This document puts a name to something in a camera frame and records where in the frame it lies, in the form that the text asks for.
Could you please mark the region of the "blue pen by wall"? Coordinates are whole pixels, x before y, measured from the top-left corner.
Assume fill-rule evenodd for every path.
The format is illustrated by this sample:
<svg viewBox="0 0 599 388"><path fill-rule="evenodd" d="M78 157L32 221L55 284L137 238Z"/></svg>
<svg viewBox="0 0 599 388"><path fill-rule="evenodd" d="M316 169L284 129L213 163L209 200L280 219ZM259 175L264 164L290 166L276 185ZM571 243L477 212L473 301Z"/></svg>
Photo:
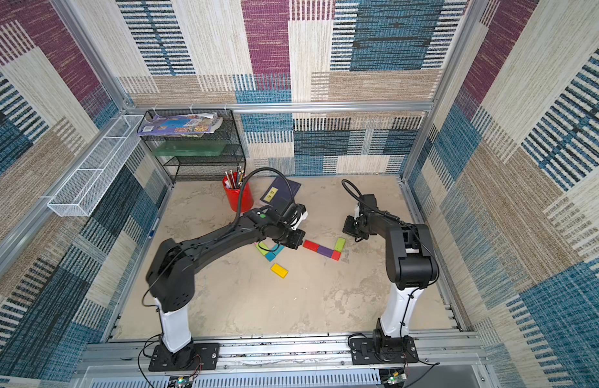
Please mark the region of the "blue pen by wall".
<svg viewBox="0 0 599 388"><path fill-rule="evenodd" d="M159 221L160 221L160 218L156 218L155 223L152 225L151 230L149 231L148 239L152 239L153 238L153 236L154 236L154 234L156 232L157 226L159 224Z"/></svg>

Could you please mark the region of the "pencils in cup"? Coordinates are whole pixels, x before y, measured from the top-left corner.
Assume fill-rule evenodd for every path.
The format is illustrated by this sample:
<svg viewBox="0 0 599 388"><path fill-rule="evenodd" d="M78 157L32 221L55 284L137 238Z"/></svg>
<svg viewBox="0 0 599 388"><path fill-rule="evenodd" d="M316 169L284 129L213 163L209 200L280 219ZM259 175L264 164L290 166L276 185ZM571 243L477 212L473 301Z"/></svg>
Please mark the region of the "pencils in cup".
<svg viewBox="0 0 599 388"><path fill-rule="evenodd" d="M238 166L234 171L226 171L225 187L231 190L240 189L243 185L245 176L246 172L241 166Z"/></svg>

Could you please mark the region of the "yellow block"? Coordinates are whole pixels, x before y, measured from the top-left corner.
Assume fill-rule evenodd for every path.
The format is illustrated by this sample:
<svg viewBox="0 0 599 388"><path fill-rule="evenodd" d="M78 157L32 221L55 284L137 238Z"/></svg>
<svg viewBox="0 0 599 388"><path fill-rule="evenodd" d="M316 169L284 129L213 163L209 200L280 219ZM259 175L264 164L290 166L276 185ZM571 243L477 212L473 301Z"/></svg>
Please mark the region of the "yellow block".
<svg viewBox="0 0 599 388"><path fill-rule="evenodd" d="M282 279L284 279L288 275L288 270L286 270L286 268L280 266L279 264L273 264L270 270Z"/></svg>

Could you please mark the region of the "red long block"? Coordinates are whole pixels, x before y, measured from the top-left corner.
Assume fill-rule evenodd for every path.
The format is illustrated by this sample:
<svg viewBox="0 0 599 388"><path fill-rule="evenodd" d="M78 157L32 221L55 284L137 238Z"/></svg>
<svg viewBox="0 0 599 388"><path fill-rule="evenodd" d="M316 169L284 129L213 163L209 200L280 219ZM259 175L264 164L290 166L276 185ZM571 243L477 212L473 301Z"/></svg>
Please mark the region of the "red long block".
<svg viewBox="0 0 599 388"><path fill-rule="evenodd" d="M320 245L309 240L304 240L303 247L313 252L318 252Z"/></svg>

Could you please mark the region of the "colourful magazine on rack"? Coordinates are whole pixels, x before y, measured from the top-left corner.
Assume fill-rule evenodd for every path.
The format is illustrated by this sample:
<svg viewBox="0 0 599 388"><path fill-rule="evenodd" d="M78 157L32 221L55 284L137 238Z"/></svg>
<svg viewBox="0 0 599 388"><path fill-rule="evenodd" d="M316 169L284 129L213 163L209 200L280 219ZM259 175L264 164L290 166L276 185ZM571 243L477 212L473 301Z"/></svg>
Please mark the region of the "colourful magazine on rack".
<svg viewBox="0 0 599 388"><path fill-rule="evenodd" d="M156 115L144 120L136 134L140 137L202 137L213 134L223 122L224 118L217 113Z"/></svg>

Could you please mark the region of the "dark blue notebook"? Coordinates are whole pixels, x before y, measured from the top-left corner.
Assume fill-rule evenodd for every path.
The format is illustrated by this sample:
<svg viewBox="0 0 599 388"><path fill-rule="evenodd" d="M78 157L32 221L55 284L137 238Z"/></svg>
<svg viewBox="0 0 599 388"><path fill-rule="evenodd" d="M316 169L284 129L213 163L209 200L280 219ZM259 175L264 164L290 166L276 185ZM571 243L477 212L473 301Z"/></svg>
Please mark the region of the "dark blue notebook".
<svg viewBox="0 0 599 388"><path fill-rule="evenodd" d="M260 202L281 213L290 202L291 196L296 195L301 188L301 183L294 180L289 180L288 183L289 185L283 178L277 176L261 196Z"/></svg>

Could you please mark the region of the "red ribbed pencil cup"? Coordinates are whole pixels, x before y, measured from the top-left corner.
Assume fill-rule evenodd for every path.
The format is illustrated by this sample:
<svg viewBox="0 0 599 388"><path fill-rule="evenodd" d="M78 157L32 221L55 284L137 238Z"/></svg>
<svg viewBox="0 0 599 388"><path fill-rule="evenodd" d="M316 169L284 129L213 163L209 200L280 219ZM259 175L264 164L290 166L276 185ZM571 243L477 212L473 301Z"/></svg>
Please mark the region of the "red ribbed pencil cup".
<svg viewBox="0 0 599 388"><path fill-rule="evenodd" d="M222 185L228 198L228 203L233 210L236 212L239 202L241 202L241 212L244 213L254 207L254 199L249 184L243 184L244 188L243 197L240 197L241 189L231 190L225 187L226 179L223 178Z"/></svg>

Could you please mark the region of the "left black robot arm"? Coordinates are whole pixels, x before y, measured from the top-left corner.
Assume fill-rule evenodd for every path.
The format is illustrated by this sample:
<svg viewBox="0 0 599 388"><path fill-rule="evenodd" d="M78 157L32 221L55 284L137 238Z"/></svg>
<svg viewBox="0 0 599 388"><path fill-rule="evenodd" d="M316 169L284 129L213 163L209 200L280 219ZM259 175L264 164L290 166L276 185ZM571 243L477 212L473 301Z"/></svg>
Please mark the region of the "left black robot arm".
<svg viewBox="0 0 599 388"><path fill-rule="evenodd" d="M192 343L188 305L194 297L195 274L228 253L265 239L297 249L305 236L299 225L307 216L301 204L292 203L282 213L265 206L248 210L228 226L201 237L163 241L146 281L160 315L165 349L175 354Z"/></svg>

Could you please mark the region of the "green folder in rack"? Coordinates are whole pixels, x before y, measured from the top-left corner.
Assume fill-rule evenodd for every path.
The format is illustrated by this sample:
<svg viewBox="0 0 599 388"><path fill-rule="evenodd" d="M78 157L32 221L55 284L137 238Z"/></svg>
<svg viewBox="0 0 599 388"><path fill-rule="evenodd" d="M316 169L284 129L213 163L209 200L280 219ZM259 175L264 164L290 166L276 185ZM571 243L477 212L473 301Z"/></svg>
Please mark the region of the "green folder in rack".
<svg viewBox="0 0 599 388"><path fill-rule="evenodd" d="M215 157L226 147L223 141L168 141L159 145L153 154L158 157Z"/></svg>

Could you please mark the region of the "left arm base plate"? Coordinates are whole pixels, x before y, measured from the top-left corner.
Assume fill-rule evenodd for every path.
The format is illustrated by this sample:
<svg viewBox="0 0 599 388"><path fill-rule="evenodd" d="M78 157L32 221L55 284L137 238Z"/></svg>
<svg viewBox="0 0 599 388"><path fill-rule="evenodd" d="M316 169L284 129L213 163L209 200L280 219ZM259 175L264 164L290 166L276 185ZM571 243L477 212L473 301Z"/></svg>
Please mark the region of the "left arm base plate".
<svg viewBox="0 0 599 388"><path fill-rule="evenodd" d="M149 372L209 371L215 370L220 352L219 343L190 343L172 353L164 344L155 347Z"/></svg>

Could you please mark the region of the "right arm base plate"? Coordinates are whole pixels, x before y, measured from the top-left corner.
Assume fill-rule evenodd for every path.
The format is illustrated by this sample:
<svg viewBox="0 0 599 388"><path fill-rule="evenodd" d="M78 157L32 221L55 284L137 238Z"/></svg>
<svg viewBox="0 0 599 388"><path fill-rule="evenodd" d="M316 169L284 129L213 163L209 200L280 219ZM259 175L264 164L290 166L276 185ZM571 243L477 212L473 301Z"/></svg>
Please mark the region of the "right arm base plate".
<svg viewBox="0 0 599 388"><path fill-rule="evenodd" d="M354 365L419 363L417 347L411 336L369 338L359 333L347 338Z"/></svg>

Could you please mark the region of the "black mesh shelf rack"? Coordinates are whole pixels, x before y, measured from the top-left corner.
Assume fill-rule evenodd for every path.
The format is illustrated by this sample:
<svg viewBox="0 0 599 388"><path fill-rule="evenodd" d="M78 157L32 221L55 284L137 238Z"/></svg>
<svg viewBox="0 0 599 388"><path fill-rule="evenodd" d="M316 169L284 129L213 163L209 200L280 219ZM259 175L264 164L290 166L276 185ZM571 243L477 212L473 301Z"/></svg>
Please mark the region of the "black mesh shelf rack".
<svg viewBox="0 0 599 388"><path fill-rule="evenodd" d="M246 167L246 151L228 109L150 109L136 135L173 183L213 181Z"/></svg>

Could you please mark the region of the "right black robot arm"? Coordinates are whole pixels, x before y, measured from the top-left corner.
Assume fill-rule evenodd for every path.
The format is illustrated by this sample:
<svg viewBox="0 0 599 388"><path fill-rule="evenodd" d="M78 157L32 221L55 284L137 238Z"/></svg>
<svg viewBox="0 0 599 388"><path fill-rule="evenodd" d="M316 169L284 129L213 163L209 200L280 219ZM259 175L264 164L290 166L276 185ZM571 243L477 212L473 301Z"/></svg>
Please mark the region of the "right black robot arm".
<svg viewBox="0 0 599 388"><path fill-rule="evenodd" d="M380 236L385 241L385 268L391 290L377 331L383 338L409 334L417 299L440 275L428 226L402 221L380 210L372 194L357 198L354 215L346 218L342 232L355 242Z"/></svg>

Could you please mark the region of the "purple block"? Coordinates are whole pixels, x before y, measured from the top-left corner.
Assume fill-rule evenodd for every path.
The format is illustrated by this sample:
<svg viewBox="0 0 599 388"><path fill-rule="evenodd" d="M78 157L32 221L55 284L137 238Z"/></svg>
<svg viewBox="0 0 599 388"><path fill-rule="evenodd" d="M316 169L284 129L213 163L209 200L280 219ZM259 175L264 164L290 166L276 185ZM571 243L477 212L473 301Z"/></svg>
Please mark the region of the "purple block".
<svg viewBox="0 0 599 388"><path fill-rule="evenodd" d="M320 255L323 255L323 256L326 256L326 257L330 257L330 258L331 258L331 257L332 257L332 255L333 255L333 250L332 250L332 249L329 249L328 247L323 247L323 246L319 246L319 247L317 248L317 252L318 252Z"/></svg>

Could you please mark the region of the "light green long block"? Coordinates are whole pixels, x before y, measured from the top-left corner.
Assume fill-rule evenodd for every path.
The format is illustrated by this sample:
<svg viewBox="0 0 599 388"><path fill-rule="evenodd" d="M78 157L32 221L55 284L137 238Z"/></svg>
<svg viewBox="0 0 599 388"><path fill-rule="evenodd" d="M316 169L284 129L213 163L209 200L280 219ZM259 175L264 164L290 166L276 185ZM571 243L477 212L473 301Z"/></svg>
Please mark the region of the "light green long block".
<svg viewBox="0 0 599 388"><path fill-rule="evenodd" d="M267 249L265 249L265 248L263 248L263 247L260 247L258 244L256 244L256 245L255 245L255 247L257 247L257 249L258 249L258 250L261 252L261 254L262 254L262 255L264 255L264 256L267 256L267 255L270 253L270 252L269 252Z"/></svg>

